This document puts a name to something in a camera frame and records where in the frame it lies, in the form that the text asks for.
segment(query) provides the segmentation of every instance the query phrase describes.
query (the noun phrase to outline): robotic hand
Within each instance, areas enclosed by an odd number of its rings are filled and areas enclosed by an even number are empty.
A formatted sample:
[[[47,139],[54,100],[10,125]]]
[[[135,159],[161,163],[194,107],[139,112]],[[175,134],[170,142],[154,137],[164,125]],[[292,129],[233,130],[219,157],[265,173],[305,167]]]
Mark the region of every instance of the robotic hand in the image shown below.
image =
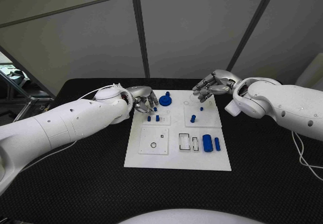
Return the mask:
[[[191,90],[201,103],[212,95],[232,94],[225,107],[232,116],[237,116],[240,111],[258,119],[268,115],[279,126],[323,141],[321,91],[281,85],[271,78],[242,80],[225,70],[214,70]]]
[[[92,100],[80,97],[46,113],[0,127],[0,195],[34,158],[109,124],[122,122],[129,117],[132,104],[142,113],[152,113],[144,104],[147,99],[150,107],[158,104],[148,86],[124,89],[113,84],[95,91]]]

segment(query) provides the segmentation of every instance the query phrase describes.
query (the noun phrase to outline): circular hole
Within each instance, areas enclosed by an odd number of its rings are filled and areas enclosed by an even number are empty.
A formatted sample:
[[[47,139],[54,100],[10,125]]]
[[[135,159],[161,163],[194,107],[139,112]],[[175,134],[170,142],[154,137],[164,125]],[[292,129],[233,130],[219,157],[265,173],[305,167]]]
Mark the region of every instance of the circular hole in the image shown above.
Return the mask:
[[[308,120],[308,122],[307,122],[307,125],[308,125],[308,127],[311,127],[312,126],[312,121],[311,120]]]

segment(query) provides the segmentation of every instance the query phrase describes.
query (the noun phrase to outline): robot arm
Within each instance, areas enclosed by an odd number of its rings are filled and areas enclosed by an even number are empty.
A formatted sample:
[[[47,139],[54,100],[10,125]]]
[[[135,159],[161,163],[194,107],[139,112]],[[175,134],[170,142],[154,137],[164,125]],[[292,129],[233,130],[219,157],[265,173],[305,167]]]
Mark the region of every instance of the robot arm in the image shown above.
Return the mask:
[[[240,80],[216,70],[193,87],[203,102],[212,95],[232,94],[225,110],[232,116],[243,112],[252,118],[268,115],[295,133],[323,141],[323,92],[295,85],[281,85],[269,78]]]
[[[96,92],[95,100],[75,100],[46,113],[1,126],[0,195],[33,159],[129,117],[132,102],[139,112],[152,113],[141,103],[145,97],[152,101],[155,99],[150,87],[124,89],[112,85]]]

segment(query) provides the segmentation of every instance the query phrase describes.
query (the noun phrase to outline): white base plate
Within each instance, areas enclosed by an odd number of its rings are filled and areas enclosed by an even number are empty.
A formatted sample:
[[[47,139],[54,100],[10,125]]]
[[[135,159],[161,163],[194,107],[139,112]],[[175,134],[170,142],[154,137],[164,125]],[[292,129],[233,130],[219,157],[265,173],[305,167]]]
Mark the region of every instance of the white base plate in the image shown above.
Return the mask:
[[[124,160],[124,167],[134,168],[165,168],[165,169],[194,169],[194,170],[222,170],[230,171],[230,163],[229,157],[226,153],[223,134],[220,129],[220,121],[217,108],[214,104],[213,97],[210,97],[203,103],[199,103],[197,97],[191,97],[191,91],[180,91],[171,90],[171,104],[168,106],[157,105],[157,112],[154,115],[162,117],[162,115],[170,116],[170,125],[154,125],[152,123],[147,124],[148,114],[139,113],[134,111],[132,116],[132,125],[131,125],[131,133],[129,133],[129,141],[128,148]],[[154,90],[157,98],[164,96],[165,90]],[[190,119],[193,115],[191,112],[197,112],[196,110],[203,107],[204,114],[214,113],[214,116],[206,115],[200,117],[196,116],[196,125],[199,126],[199,122],[207,122],[217,127],[186,127],[184,119]],[[142,128],[154,128],[157,129],[168,129],[168,147],[167,154],[139,154],[141,149],[150,150],[141,143]],[[199,152],[193,152],[191,150],[186,153],[180,152],[178,149],[178,134],[187,133],[190,135],[190,148],[191,148],[191,138],[197,137],[199,141]],[[206,153],[203,151],[203,141],[201,136],[209,134],[212,136],[212,145],[213,151]],[[214,149],[213,138],[219,138],[220,143],[220,151],[217,152]],[[151,135],[148,138],[147,144],[150,145],[152,142],[160,140],[160,135]]]

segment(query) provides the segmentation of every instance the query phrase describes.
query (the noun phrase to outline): table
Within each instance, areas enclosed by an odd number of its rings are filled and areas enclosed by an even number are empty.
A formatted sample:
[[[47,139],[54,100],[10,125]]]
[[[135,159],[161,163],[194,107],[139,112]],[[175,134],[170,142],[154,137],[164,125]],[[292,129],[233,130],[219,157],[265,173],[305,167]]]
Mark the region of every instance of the table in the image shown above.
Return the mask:
[[[72,79],[51,106],[118,82],[124,87],[188,90],[199,80]],[[252,119],[240,114],[233,118],[223,110],[230,95],[214,100],[232,172],[124,168],[129,118],[17,176],[0,197],[0,216],[37,224],[118,223],[154,210],[194,208],[271,224],[321,223],[323,182],[298,163],[291,132],[268,116]],[[305,137],[302,141],[307,161],[321,165],[323,143]]]

